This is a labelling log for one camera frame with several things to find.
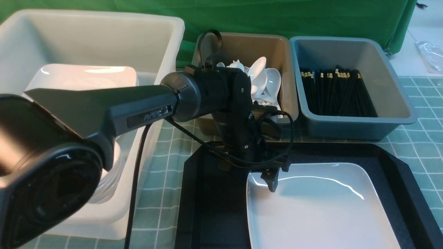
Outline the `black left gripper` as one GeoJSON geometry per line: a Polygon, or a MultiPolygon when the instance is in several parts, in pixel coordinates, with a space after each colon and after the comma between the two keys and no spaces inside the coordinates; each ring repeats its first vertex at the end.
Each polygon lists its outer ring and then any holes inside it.
{"type": "Polygon", "coordinates": [[[291,145],[277,153],[266,145],[261,127],[270,123],[276,129],[270,116],[283,115],[291,118],[287,112],[273,106],[260,106],[252,103],[250,96],[250,78],[240,69],[213,68],[220,73],[227,84],[227,106],[212,113],[213,120],[224,143],[224,150],[212,149],[220,158],[225,159],[231,167],[251,172],[262,172],[261,179],[274,193],[278,186],[279,170],[288,171],[287,154],[291,145]]]}

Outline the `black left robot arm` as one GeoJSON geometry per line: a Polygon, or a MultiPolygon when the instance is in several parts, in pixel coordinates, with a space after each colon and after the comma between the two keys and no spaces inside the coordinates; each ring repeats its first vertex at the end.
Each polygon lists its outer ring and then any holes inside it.
{"type": "Polygon", "coordinates": [[[261,131],[288,112],[254,105],[241,69],[188,65],[159,85],[71,91],[33,89],[28,98],[1,94],[1,248],[15,249],[60,224],[93,196],[103,169],[113,166],[116,137],[144,128],[131,190],[125,248],[129,248],[143,146],[150,126],[165,119],[228,165],[271,172],[273,157],[261,131]]]}

